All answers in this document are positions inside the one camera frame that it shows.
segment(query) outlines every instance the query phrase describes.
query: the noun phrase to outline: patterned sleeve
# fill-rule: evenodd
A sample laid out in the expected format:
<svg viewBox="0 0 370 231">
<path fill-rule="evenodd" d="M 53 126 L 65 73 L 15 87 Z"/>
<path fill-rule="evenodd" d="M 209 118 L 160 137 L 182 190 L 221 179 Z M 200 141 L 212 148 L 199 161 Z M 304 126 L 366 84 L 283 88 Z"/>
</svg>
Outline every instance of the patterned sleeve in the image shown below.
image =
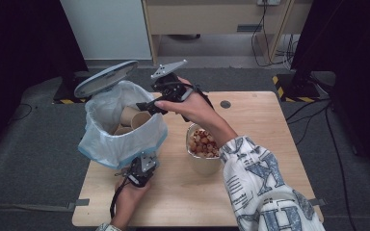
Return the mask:
<svg viewBox="0 0 370 231">
<path fill-rule="evenodd" d="M 113 226 L 108 223 L 102 223 L 100 226 L 98 226 L 95 231 L 121 231 L 116 226 Z"/>
<path fill-rule="evenodd" d="M 271 151 L 243 136 L 220 152 L 225 187 L 241 231 L 325 230 L 308 200 L 285 184 Z"/>
</svg>

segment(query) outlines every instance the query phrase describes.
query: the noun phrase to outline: yellow black tape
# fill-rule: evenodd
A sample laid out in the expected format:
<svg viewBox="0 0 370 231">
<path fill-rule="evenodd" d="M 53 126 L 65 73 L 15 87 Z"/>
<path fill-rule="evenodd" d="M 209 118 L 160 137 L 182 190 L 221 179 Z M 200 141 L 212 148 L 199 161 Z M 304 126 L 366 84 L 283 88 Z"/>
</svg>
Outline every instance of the yellow black tape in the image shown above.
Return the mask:
<svg viewBox="0 0 370 231">
<path fill-rule="evenodd" d="M 73 98 L 73 99 L 57 99 L 53 100 L 53 104 L 74 104 L 74 103 L 86 103 L 86 98 Z"/>
<path fill-rule="evenodd" d="M 318 101 L 320 98 L 319 97 L 287 97 L 284 94 L 284 90 L 278 80 L 277 76 L 273 76 L 273 83 L 276 86 L 278 97 L 280 98 L 281 102 L 315 102 Z"/>
</svg>

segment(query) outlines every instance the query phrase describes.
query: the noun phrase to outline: person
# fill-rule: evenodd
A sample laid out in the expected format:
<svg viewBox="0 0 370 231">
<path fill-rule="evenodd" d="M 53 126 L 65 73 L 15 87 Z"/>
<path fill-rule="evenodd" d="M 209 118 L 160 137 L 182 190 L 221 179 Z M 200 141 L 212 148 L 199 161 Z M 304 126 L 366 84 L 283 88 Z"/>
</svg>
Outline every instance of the person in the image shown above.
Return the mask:
<svg viewBox="0 0 370 231">
<path fill-rule="evenodd" d="M 224 184 L 241 231 L 325 230 L 309 201 L 283 181 L 276 156 L 248 136 L 238 135 L 198 93 L 191 93 L 181 103 L 161 100 L 156 101 L 155 106 L 181 114 L 200 125 L 221 147 Z M 120 230 L 126 228 L 149 187 L 123 189 L 117 202 L 116 218 L 111 224 Z"/>
</svg>

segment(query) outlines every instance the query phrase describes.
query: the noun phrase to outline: trash bin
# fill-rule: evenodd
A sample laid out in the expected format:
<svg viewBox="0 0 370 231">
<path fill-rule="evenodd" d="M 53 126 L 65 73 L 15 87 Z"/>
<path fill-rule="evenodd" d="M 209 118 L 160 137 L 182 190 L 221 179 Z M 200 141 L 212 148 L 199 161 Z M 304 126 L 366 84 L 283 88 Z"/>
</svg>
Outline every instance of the trash bin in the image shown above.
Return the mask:
<svg viewBox="0 0 370 231">
<path fill-rule="evenodd" d="M 158 155 L 158 149 L 168 134 L 161 114 L 154 114 L 141 125 L 114 135 L 125 107 L 137 108 L 136 103 L 150 102 L 153 95 L 124 80 L 138 66 L 129 61 L 109 67 L 81 83 L 74 91 L 78 98 L 91 97 L 85 105 L 86 132 L 78 150 L 106 167 L 121 169 L 143 155 Z"/>
</svg>

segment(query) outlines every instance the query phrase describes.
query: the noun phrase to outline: white cabinet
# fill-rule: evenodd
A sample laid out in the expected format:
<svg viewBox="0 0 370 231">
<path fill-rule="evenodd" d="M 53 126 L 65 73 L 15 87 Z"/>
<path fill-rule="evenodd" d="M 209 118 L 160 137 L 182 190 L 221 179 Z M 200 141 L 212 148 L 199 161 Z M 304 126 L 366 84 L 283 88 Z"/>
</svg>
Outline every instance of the white cabinet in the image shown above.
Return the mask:
<svg viewBox="0 0 370 231">
<path fill-rule="evenodd" d="M 141 0 L 61 0 L 85 60 L 151 60 Z"/>
</svg>

